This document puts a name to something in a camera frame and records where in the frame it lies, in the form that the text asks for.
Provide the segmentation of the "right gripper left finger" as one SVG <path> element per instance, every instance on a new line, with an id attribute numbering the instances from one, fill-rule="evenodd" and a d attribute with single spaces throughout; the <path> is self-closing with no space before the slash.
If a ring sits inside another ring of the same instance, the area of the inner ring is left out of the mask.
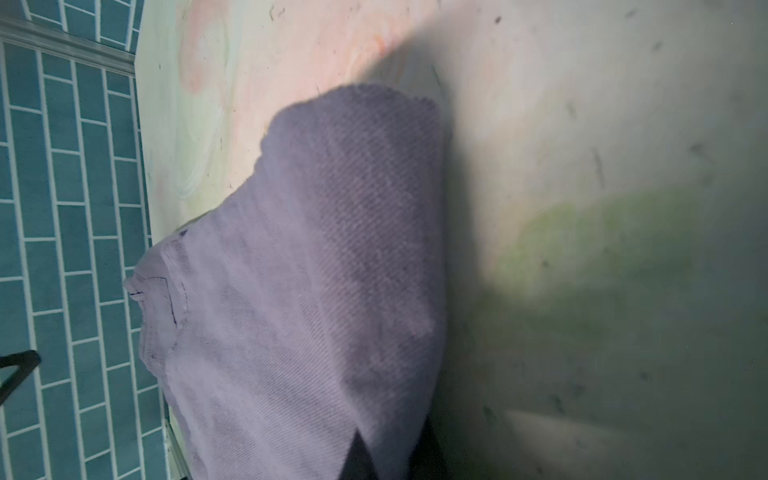
<path id="1" fill-rule="evenodd" d="M 351 441 L 338 480 L 377 480 L 375 466 L 359 431 Z"/>

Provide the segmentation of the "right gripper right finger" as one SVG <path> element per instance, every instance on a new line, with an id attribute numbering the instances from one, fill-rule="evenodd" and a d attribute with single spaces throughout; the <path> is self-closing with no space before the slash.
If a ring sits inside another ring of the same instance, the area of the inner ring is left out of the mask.
<path id="1" fill-rule="evenodd" d="M 434 429 L 427 419 L 419 440 L 409 459 L 408 480 L 447 480 L 446 461 L 439 446 Z"/>

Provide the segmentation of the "purple trousers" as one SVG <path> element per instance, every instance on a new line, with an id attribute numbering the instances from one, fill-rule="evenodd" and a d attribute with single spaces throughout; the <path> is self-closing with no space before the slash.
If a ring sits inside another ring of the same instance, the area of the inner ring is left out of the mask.
<path id="1" fill-rule="evenodd" d="M 407 479 L 446 342 L 444 128 L 345 86 L 272 120 L 252 175 L 125 289 L 196 479 L 338 479 L 359 431 Z"/>

